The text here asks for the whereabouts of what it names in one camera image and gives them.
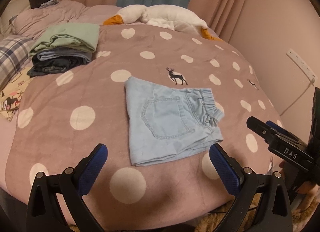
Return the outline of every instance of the stitching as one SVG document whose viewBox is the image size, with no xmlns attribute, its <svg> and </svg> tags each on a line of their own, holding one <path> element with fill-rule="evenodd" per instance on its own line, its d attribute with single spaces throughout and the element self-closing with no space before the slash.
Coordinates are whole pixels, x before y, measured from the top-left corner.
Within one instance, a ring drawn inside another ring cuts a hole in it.
<svg viewBox="0 0 320 232">
<path fill-rule="evenodd" d="M 192 103 L 191 103 L 191 101 L 190 101 L 190 98 L 189 98 L 188 95 L 187 95 L 187 89 L 185 89 L 185 96 L 186 96 L 187 102 L 188 102 L 188 104 L 189 104 L 189 106 L 190 106 L 190 108 L 191 108 L 191 112 L 192 112 L 194 118 L 196 119 L 196 121 L 198 122 L 198 124 L 199 124 L 201 127 L 203 127 L 203 128 L 209 129 L 210 132 L 212 133 L 212 132 L 213 132 L 212 128 L 210 128 L 210 126 L 205 126 L 205 125 L 200 121 L 198 115 L 196 114 L 196 111 L 194 110 L 194 108 L 193 108 L 193 106 L 192 106 Z"/>
<path fill-rule="evenodd" d="M 144 121 L 145 125 L 148 127 L 148 129 L 152 132 L 152 134 L 158 138 L 158 139 L 161 139 L 161 140 L 165 140 L 165 139 L 173 139 L 173 138 L 177 138 L 177 137 L 180 137 L 182 135 L 185 135 L 185 134 L 189 134 L 189 133 L 193 133 L 195 131 L 195 129 L 188 129 L 187 126 L 185 125 L 184 121 L 182 120 L 182 116 L 181 116 L 181 110 L 180 110 L 180 107 L 179 107 L 179 104 L 178 104 L 178 100 L 180 100 L 179 97 L 174 97 L 174 98 L 162 98 L 162 99 L 156 99 L 156 100 L 148 100 L 144 107 L 143 107 L 143 110 L 141 112 L 141 118 L 142 120 Z M 154 103 L 154 102 L 158 102 L 158 101 L 176 101 L 177 102 L 177 105 L 178 105 L 178 109 L 179 109 L 179 115 L 180 115 L 180 119 L 181 119 L 181 122 L 183 123 L 184 127 L 186 128 L 186 132 L 183 132 L 179 135 L 171 135 L 171 136 L 159 136 L 156 134 L 156 132 L 154 131 L 154 129 L 151 127 L 151 125 L 149 124 L 148 120 L 146 119 L 145 117 L 145 113 L 146 113 L 146 110 L 149 106 L 150 103 Z"/>
<path fill-rule="evenodd" d="M 212 119 L 213 121 L 216 120 L 214 117 L 211 117 L 210 114 L 209 114 L 208 111 L 207 111 L 207 107 L 206 107 L 206 104 L 205 104 L 205 102 L 204 102 L 204 98 L 203 98 L 203 94 L 202 94 L 202 89 L 199 89 L 199 91 L 200 91 L 200 94 L 201 94 L 201 99 L 202 99 L 202 101 L 203 101 L 203 107 L 204 107 L 204 110 L 205 110 L 206 114 L 207 114 L 208 117 L 210 117 L 210 119 Z M 213 129 L 212 129 L 210 126 L 208 126 L 207 128 L 211 131 L 211 133 L 213 133 Z"/>
<path fill-rule="evenodd" d="M 204 98 L 203 98 L 203 95 L 202 95 L 202 89 L 199 89 L 200 90 L 200 94 L 201 94 L 201 98 L 202 98 L 202 100 L 204 101 Z M 216 105 L 216 101 L 213 99 L 213 101 L 214 101 L 214 107 L 215 107 L 215 110 L 214 110 L 214 112 L 213 112 L 213 114 L 216 114 L 216 112 L 219 110 L 219 111 L 221 111 L 220 109 L 218 109 L 217 108 L 217 105 Z M 208 113 L 208 111 L 207 111 L 207 108 L 206 108 L 206 104 L 204 103 L 204 109 L 205 109 L 205 112 L 208 114 L 208 116 L 210 117 L 210 118 L 212 118 L 212 119 L 214 119 L 215 121 L 217 121 L 217 119 L 215 118 L 215 117 L 213 117 L 213 116 L 210 116 L 210 114 Z"/>
</svg>

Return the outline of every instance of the plaid pillow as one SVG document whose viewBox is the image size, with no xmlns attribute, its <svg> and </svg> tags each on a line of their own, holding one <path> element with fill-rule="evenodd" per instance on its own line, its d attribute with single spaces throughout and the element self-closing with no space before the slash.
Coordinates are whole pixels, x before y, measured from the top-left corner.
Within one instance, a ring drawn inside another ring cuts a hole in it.
<svg viewBox="0 0 320 232">
<path fill-rule="evenodd" d="M 17 35 L 0 41 L 0 91 L 20 71 L 34 42 L 31 38 Z"/>
</svg>

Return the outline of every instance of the cartoon print blanket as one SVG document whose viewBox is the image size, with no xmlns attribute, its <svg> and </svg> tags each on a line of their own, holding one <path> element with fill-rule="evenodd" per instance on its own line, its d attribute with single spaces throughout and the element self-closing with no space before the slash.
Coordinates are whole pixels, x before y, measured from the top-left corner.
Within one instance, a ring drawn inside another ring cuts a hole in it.
<svg viewBox="0 0 320 232">
<path fill-rule="evenodd" d="M 0 97 L 0 115 L 11 121 L 20 106 L 22 95 L 32 79 L 27 75 L 31 67 L 23 68 L 2 90 Z"/>
</svg>

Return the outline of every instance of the folded green shirt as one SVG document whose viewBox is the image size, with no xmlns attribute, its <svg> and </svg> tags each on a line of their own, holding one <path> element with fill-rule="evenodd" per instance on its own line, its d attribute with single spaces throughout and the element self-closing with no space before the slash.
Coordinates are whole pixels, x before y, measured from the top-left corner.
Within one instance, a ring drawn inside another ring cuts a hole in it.
<svg viewBox="0 0 320 232">
<path fill-rule="evenodd" d="M 94 53 L 98 44 L 99 25 L 66 23 L 49 27 L 32 46 L 29 56 L 58 46 Z"/>
</svg>

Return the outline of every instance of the stack of folded clothes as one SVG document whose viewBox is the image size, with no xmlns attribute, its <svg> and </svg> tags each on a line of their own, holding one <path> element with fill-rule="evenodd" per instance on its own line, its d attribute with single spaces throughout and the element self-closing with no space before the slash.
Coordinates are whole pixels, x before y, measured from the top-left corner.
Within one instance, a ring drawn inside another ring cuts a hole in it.
<svg viewBox="0 0 320 232">
<path fill-rule="evenodd" d="M 30 77 L 64 73 L 91 62 L 96 51 L 99 26 L 90 23 L 66 23 L 49 27 L 35 42 L 29 56 L 33 67 Z"/>
</svg>

